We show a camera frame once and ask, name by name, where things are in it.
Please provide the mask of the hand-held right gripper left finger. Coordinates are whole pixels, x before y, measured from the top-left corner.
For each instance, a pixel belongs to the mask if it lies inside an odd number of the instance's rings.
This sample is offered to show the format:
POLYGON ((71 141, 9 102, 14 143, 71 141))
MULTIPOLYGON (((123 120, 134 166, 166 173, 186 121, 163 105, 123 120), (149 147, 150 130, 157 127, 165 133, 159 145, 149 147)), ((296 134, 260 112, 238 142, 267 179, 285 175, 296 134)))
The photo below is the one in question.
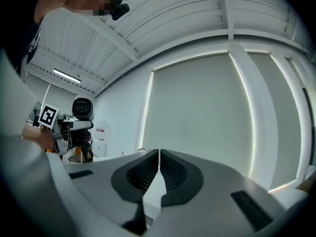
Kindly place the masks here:
POLYGON ((143 196, 158 172, 158 150, 66 167, 74 185, 102 216, 141 236, 143 196))

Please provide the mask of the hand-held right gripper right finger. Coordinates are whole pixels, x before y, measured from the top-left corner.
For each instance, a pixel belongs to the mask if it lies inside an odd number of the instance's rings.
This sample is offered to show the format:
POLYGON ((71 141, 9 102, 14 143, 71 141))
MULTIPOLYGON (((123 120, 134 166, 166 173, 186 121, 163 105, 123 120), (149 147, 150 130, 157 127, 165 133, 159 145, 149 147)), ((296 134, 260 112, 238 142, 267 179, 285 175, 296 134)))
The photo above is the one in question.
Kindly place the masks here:
POLYGON ((167 193, 150 237, 274 237, 284 209, 235 169, 161 150, 167 193))

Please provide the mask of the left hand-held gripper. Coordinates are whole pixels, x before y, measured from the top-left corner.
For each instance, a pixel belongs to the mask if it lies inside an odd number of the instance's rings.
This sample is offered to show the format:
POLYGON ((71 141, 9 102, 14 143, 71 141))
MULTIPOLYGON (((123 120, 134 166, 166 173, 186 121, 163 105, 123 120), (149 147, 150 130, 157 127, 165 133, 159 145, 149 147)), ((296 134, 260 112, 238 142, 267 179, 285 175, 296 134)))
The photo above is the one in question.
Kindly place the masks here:
POLYGON ((59 110, 45 104, 39 116, 39 123, 46 127, 40 130, 38 143, 46 150, 53 150, 58 155, 65 155, 69 149, 71 129, 91 129, 89 120, 63 120, 58 118, 59 110))

